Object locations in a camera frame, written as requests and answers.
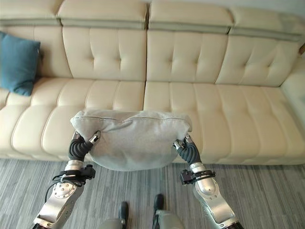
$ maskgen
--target white wall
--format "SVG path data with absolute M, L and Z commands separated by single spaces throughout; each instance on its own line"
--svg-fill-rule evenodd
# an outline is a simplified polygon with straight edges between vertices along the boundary
M 178 0 L 208 2 L 223 6 L 246 6 L 294 13 L 305 18 L 305 0 Z

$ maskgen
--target sofa headrest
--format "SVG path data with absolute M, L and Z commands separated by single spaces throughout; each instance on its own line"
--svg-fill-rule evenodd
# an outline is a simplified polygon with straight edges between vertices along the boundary
M 227 33 L 233 24 L 224 7 L 190 2 L 153 1 L 149 29 Z
M 231 7 L 234 26 L 229 34 L 300 41 L 305 35 L 305 22 L 289 13 L 257 8 Z
M 56 13 L 63 0 L 0 0 L 0 24 L 59 25 Z
M 63 26 L 144 29 L 146 3 L 126 0 L 64 0 Z

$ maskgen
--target gray cushion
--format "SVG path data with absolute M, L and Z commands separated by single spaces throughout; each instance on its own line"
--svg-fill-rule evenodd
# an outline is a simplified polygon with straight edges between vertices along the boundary
M 183 140 L 192 126 L 185 114 L 154 111 L 80 111 L 71 123 L 85 140 L 100 130 L 101 139 L 90 154 L 97 164 L 119 171 L 159 168 L 171 163 L 177 157 L 173 141 Z

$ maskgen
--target sofa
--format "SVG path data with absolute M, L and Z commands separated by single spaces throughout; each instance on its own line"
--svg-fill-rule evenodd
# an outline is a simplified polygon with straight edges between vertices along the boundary
M 305 163 L 301 18 L 190 2 L 17 3 L 0 1 L 0 30 L 40 41 L 41 57 L 31 96 L 0 88 L 1 158 L 67 160 L 70 119 L 98 108 L 188 114 L 206 164 Z

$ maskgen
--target floor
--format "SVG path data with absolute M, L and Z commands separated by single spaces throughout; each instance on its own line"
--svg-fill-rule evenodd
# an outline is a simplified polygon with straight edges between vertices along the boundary
M 0 159 L 0 228 L 31 228 L 43 205 L 50 179 L 64 162 Z M 65 229 L 98 228 L 116 217 L 118 205 L 130 203 L 130 229 L 152 226 L 153 199 L 165 194 L 166 208 L 175 212 L 186 229 L 210 229 L 192 187 L 180 184 L 185 164 L 137 172 L 110 171 L 94 164 L 96 178 L 88 181 Z M 216 172 L 224 198 L 245 229 L 305 228 L 305 165 L 207 165 Z

